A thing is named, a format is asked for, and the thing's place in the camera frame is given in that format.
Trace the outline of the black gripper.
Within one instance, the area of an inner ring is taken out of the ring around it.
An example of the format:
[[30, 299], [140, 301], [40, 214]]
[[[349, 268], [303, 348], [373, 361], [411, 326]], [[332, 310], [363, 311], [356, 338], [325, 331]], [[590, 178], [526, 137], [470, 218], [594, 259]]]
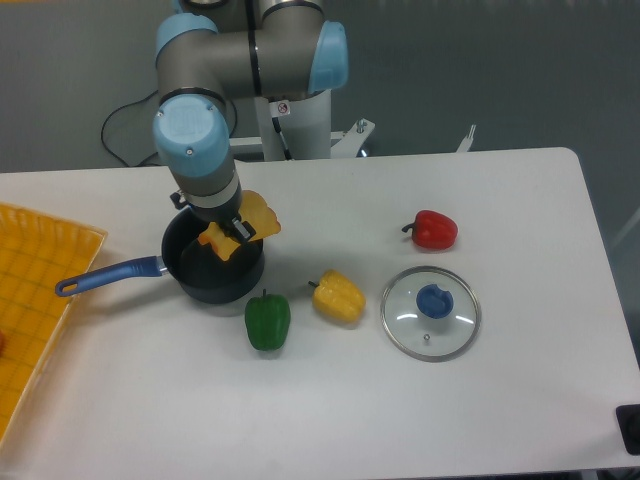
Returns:
[[248, 243], [253, 238], [253, 227], [240, 214], [241, 189], [236, 190], [228, 201], [213, 207], [198, 206], [195, 203], [196, 197], [189, 200], [182, 191], [172, 193], [169, 198], [177, 210], [189, 207], [200, 220], [215, 223], [228, 238], [236, 238], [239, 243]]

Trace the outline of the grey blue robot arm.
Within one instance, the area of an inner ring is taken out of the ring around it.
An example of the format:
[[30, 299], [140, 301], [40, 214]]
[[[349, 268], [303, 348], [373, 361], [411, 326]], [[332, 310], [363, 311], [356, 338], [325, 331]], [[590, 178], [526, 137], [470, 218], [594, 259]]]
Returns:
[[344, 86], [344, 26], [319, 1], [181, 1], [156, 36], [157, 153], [187, 205], [241, 244], [254, 226], [240, 212], [241, 185], [224, 118], [231, 100], [305, 100]]

